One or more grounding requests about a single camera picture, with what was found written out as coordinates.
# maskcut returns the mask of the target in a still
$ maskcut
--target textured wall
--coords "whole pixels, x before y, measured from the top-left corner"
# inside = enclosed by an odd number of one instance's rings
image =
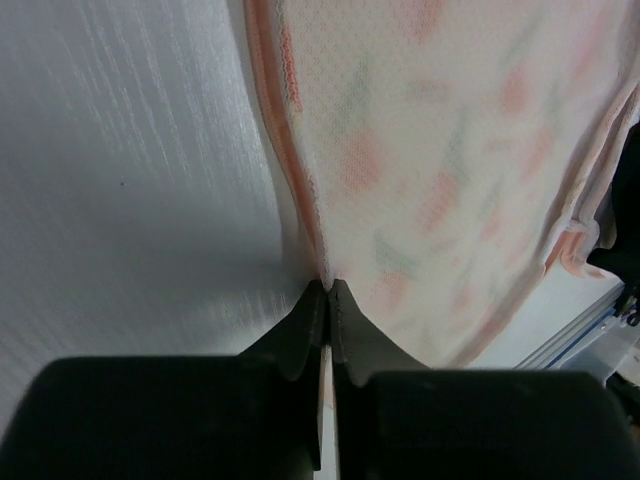
[[[0,432],[55,357],[234,352],[292,306],[248,68],[239,1],[2,2]]]

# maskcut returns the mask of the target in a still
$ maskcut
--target fabric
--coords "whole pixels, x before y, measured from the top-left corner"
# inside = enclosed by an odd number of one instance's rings
[[[612,206],[616,240],[610,249],[597,248],[590,264],[615,273],[633,292],[640,286],[640,125],[632,130],[613,178]]]
[[[587,263],[587,257],[596,246],[608,247],[615,242],[618,219],[615,218],[615,208],[611,205],[611,182],[614,180],[629,127],[637,122],[639,95],[640,90],[636,88],[627,104],[619,112],[612,112],[609,118],[615,122],[613,130],[617,133],[608,138],[601,136],[604,144],[586,178],[584,188],[579,196],[574,196],[575,206],[568,204],[566,207],[566,210],[574,213],[569,226],[558,240],[553,257],[559,256],[562,265],[579,277],[604,278],[610,271],[619,275],[619,271]]]
[[[467,364],[615,169],[639,3],[246,7],[263,117],[325,285],[345,279],[422,362]]]

